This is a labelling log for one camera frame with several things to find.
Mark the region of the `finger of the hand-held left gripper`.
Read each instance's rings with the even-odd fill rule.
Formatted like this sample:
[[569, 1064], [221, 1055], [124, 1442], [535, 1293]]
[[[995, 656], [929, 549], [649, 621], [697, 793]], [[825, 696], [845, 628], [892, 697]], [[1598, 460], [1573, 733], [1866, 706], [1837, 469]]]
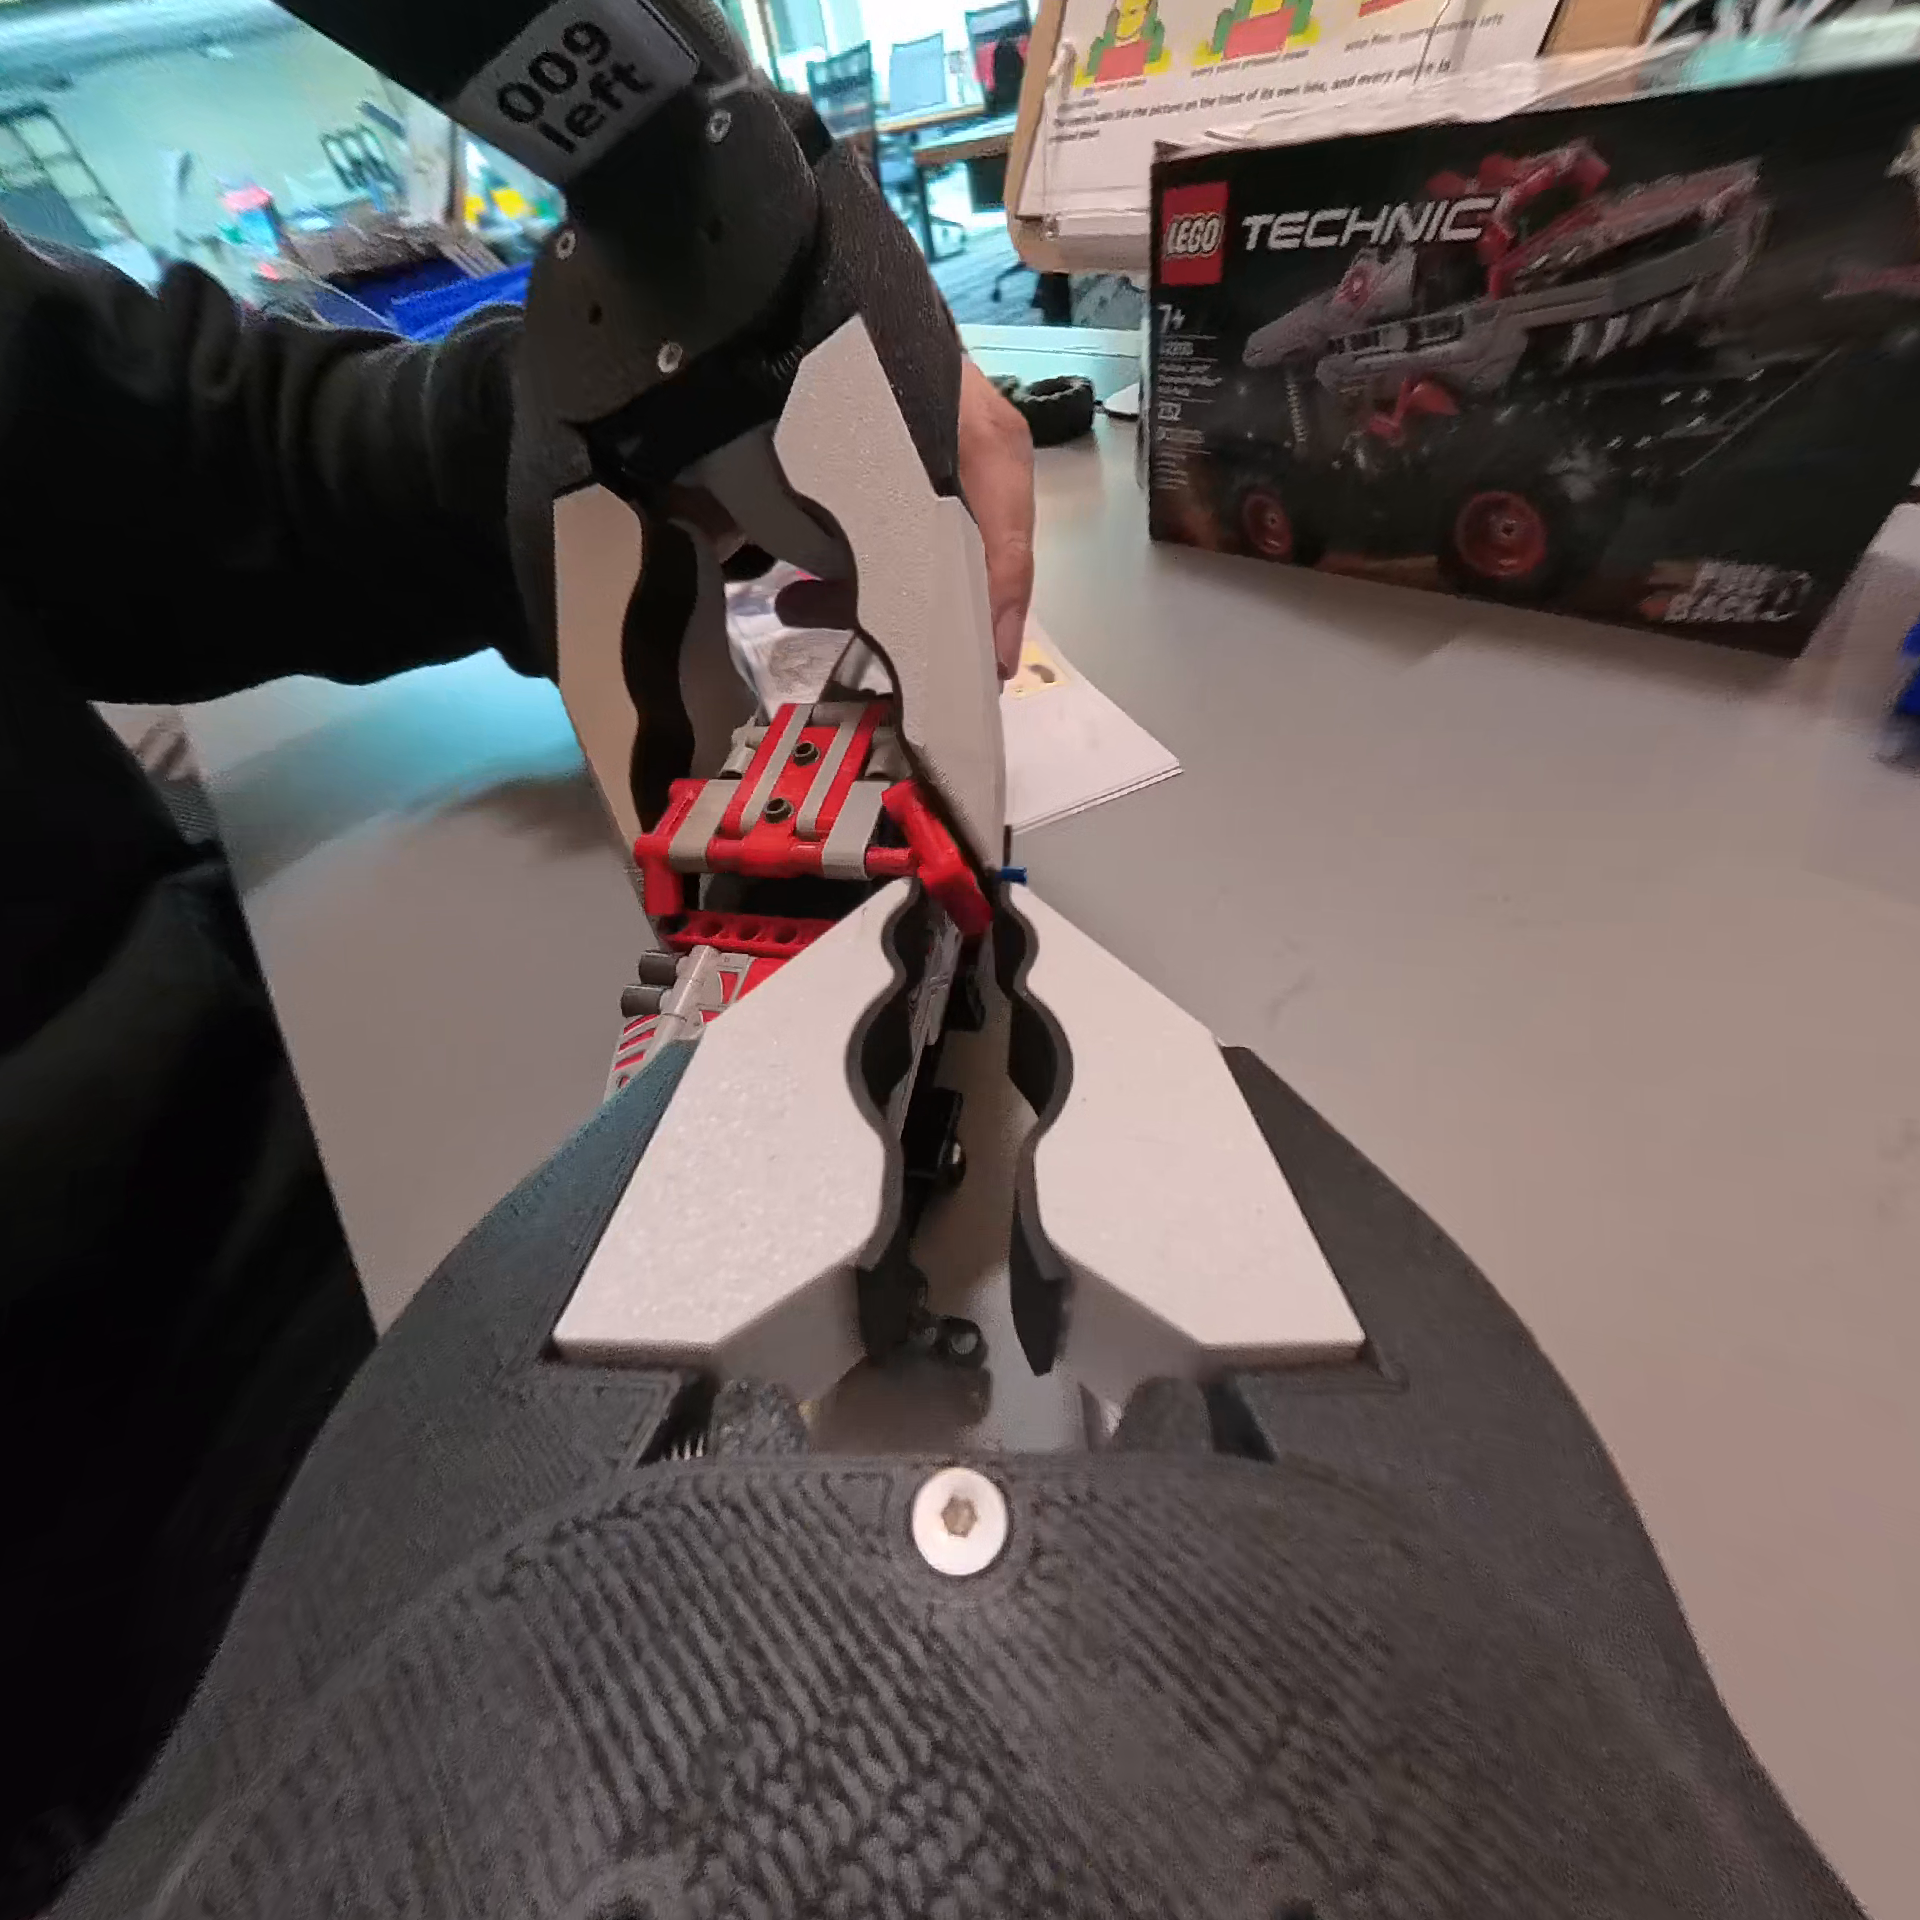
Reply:
[[558, 687], [626, 860], [673, 781], [713, 778], [739, 728], [713, 543], [609, 488], [554, 506]]
[[1005, 773], [986, 552], [940, 495], [863, 320], [799, 362], [774, 425], [789, 492], [841, 539], [854, 632], [883, 661], [903, 751], [979, 868], [1001, 864]]

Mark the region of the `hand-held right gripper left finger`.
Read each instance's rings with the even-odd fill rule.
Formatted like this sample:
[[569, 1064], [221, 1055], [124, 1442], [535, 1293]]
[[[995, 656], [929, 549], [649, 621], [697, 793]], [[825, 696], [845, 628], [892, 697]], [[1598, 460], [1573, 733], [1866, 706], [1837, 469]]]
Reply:
[[670, 1048], [662, 1115], [554, 1327], [561, 1361], [833, 1393], [911, 1351], [907, 1115], [925, 897], [889, 881]]

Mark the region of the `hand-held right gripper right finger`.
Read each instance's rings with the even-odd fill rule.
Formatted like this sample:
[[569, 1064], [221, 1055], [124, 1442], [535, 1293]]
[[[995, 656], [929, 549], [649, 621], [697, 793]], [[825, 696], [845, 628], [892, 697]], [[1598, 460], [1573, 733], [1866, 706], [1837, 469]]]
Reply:
[[995, 1448], [1097, 1448], [1155, 1380], [1364, 1330], [1226, 1048], [1011, 881], [995, 928]]

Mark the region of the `red grey toy brick truck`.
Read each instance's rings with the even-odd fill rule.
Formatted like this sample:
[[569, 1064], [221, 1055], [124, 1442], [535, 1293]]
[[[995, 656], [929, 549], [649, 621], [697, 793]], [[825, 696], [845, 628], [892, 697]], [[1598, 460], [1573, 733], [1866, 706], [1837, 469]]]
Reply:
[[699, 1040], [886, 883], [919, 890], [903, 923], [903, 994], [861, 1042], [900, 1143], [900, 1235], [915, 1235], [929, 1203], [966, 1176], [964, 1099], [940, 1067], [946, 1035], [986, 1018], [977, 955], [993, 890], [911, 778], [894, 703], [857, 693], [750, 721], [718, 775], [670, 786], [634, 851], [655, 943], [619, 1002], [609, 1097], [661, 1049]]

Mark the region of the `grey desk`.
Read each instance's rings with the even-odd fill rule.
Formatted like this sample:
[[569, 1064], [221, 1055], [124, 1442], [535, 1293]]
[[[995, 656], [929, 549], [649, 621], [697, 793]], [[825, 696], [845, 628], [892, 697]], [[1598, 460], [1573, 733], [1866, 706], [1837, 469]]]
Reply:
[[[1037, 892], [1506, 1297], [1773, 1780], [1915, 1915], [1915, 508], [1781, 664], [1151, 544], [1106, 420], [1039, 455], [1037, 618], [1185, 767], [1029, 834]], [[598, 1097], [630, 888], [493, 656], [180, 724], [385, 1327]]]

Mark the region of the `person's left hand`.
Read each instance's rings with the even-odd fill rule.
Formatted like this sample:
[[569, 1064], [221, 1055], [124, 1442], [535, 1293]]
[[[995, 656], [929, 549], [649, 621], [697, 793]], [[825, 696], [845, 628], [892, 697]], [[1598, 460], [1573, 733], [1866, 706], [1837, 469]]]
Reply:
[[963, 362], [957, 479], [987, 568], [998, 679], [1021, 658], [1037, 577], [1035, 445], [1026, 420], [974, 359]]

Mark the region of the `black toy tire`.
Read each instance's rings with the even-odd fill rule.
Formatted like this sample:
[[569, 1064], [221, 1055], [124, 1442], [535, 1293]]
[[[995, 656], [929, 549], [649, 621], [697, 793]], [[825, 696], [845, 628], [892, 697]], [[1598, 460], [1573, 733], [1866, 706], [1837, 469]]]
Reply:
[[1097, 395], [1083, 375], [993, 375], [993, 384], [1023, 424], [1033, 449], [1070, 445], [1092, 433]]

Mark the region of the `toy instruction booklet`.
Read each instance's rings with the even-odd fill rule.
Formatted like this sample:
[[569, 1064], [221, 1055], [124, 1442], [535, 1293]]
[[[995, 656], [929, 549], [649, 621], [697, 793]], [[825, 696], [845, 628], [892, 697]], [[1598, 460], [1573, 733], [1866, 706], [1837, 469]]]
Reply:
[[[794, 568], [778, 563], [756, 580], [726, 586], [730, 649], [759, 706], [819, 699], [827, 687], [885, 690], [870, 658], [841, 665], [847, 633], [794, 627], [779, 616], [779, 589], [798, 580]], [[1182, 771], [1173, 751], [1070, 664], [1037, 616], [1026, 618], [1019, 671], [998, 693], [998, 721], [1005, 824], [1014, 833], [1057, 825]]]

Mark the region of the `person's black clothing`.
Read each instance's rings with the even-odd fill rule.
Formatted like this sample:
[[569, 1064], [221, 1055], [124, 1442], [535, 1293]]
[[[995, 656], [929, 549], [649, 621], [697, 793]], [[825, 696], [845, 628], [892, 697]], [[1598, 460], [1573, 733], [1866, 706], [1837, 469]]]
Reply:
[[3, 893], [3, 1891], [38, 1915], [374, 1335], [223, 857], [36, 661]]

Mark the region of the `cardboard instruction board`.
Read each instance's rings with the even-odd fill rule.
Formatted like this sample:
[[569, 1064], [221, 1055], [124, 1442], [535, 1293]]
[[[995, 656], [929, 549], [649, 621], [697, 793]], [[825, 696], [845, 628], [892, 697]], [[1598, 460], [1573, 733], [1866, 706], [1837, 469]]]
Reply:
[[1142, 273], [1162, 151], [1419, 127], [1633, 63], [1658, 4], [1037, 4], [1005, 221], [1037, 273]]

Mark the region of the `dark toy truck box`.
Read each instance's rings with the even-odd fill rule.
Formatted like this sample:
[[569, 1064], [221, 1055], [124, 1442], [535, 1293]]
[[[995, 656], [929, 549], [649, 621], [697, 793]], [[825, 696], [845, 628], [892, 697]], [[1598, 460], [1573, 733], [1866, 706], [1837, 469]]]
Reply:
[[1169, 151], [1147, 532], [1802, 656], [1917, 451], [1915, 56]]

